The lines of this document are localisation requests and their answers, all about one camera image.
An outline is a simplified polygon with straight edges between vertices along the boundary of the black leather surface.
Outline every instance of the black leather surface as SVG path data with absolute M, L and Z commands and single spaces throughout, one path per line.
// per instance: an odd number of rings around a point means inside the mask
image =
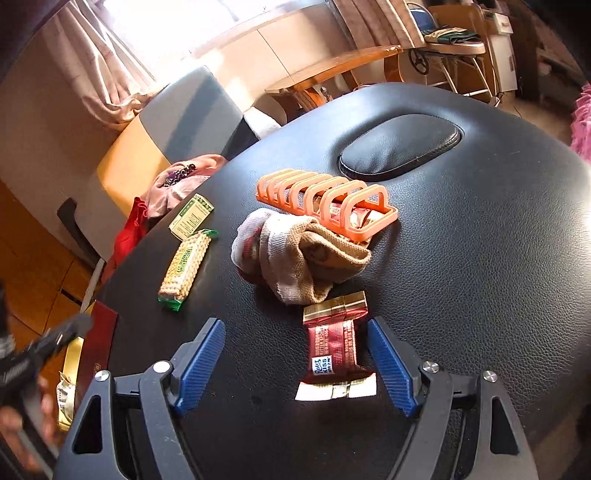
M 109 358 L 115 375 L 169 358 L 208 317 L 225 320 L 226 348 L 199 408 L 181 424 L 207 479 L 387 477 L 408 423 L 381 380 L 376 397 L 296 402 L 307 367 L 302 310 L 241 279 L 230 246 L 238 225 L 261 206 L 254 188 L 262 175 L 286 167 L 339 174 L 338 155 L 352 139 L 411 113 L 447 119 L 464 137 L 384 183 L 399 220 L 374 237 L 365 271 L 331 296 L 364 289 L 371 312 L 424 358 L 458 374 L 495 370 L 533 447 L 587 381 L 589 166 L 533 125 L 476 100 L 376 85 L 286 125 L 199 187 L 215 206 L 203 226 L 220 238 L 180 312 L 157 302 L 179 243 L 168 230 L 178 209 L 100 294 L 121 314 Z
M 339 156 L 350 179 L 385 181 L 453 148 L 462 139 L 453 123 L 432 115 L 401 115 L 355 138 Z

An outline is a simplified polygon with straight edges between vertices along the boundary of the orange dish rack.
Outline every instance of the orange dish rack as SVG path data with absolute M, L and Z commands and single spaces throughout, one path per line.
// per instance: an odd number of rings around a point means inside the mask
M 314 208 L 316 197 L 321 197 L 317 209 Z M 370 200 L 371 197 L 377 197 L 378 201 Z M 293 215 L 316 217 L 321 225 L 355 243 L 365 242 L 398 218 L 398 209 L 388 204 L 388 192 L 383 185 L 368 186 L 361 180 L 315 171 L 288 168 L 265 175 L 256 184 L 256 199 Z M 333 202 L 340 203 L 338 221 L 330 214 Z M 350 221 L 354 207 L 375 210 L 382 216 L 356 227 Z

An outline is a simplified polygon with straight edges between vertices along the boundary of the red book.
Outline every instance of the red book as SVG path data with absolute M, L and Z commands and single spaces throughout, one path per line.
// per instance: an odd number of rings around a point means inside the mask
M 84 338 L 80 362 L 78 363 L 78 376 L 76 378 L 76 398 L 74 399 L 74 411 L 80 405 L 82 398 L 95 373 L 106 370 L 113 341 L 113 332 L 117 323 L 117 313 L 103 303 L 96 301 L 92 307 L 92 319 L 94 326 Z

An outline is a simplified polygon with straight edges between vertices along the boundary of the cabinet door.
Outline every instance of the cabinet door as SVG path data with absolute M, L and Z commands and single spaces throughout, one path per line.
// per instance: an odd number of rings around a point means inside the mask
M 515 59 L 511 37 L 509 35 L 491 35 L 492 57 L 495 63 L 495 71 L 499 82 L 499 91 L 509 92 L 517 90 L 517 77 L 515 75 Z

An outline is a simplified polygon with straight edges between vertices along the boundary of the pink fluffy fabric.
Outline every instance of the pink fluffy fabric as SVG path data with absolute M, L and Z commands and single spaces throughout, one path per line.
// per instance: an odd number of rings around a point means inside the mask
M 591 85 L 586 84 L 576 103 L 574 120 L 570 126 L 573 141 L 570 145 L 575 152 L 591 162 Z
M 181 170 L 189 164 L 195 165 L 191 175 L 171 187 L 164 187 L 164 182 L 171 173 Z M 199 187 L 210 176 L 222 168 L 228 161 L 221 155 L 209 154 L 191 160 L 176 162 L 163 170 L 154 180 L 154 184 L 141 199 L 147 205 L 148 218 L 165 215 L 175 208 L 188 194 Z

